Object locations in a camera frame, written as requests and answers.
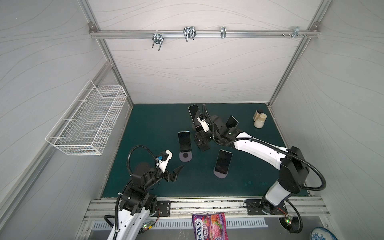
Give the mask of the black phone purple edge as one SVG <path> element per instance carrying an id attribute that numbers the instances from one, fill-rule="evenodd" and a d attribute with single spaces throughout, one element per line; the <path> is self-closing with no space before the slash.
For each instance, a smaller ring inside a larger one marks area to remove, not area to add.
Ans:
<path id="1" fill-rule="evenodd" d="M 239 121 L 235 117 L 230 116 L 225 125 L 227 129 L 231 129 L 231 128 L 236 128 L 238 123 Z"/>

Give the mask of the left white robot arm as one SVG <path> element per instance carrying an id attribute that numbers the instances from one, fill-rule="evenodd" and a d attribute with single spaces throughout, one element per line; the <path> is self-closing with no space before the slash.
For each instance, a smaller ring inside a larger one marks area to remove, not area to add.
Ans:
<path id="1" fill-rule="evenodd" d="M 161 180 L 175 182 L 183 168 L 184 165 L 170 173 L 168 170 L 162 171 L 160 164 L 155 167 L 148 163 L 138 164 L 115 203 L 115 223 L 108 239 L 134 240 L 138 234 L 147 231 L 147 218 L 158 212 L 157 196 L 151 194 L 150 189 Z"/>

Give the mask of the black phone light blue edge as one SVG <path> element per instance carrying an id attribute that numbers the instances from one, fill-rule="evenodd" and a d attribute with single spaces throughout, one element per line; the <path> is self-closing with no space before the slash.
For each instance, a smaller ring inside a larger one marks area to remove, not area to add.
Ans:
<path id="1" fill-rule="evenodd" d="M 192 151 L 191 133 L 189 131 L 178 132 L 178 139 L 180 152 L 184 153 Z"/>

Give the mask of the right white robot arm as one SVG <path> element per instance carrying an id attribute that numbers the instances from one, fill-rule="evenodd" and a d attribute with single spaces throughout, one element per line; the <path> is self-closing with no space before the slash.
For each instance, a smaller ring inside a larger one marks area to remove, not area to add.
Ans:
<path id="1" fill-rule="evenodd" d="M 276 181 L 256 203 L 265 214 L 271 215 L 289 196 L 304 189 L 310 167 L 298 148 L 278 147 L 258 140 L 238 129 L 236 119 L 224 123 L 217 116 L 201 114 L 193 122 L 195 142 L 201 151 L 208 150 L 210 142 L 214 142 L 255 157 L 262 161 L 262 167 L 276 170 Z"/>

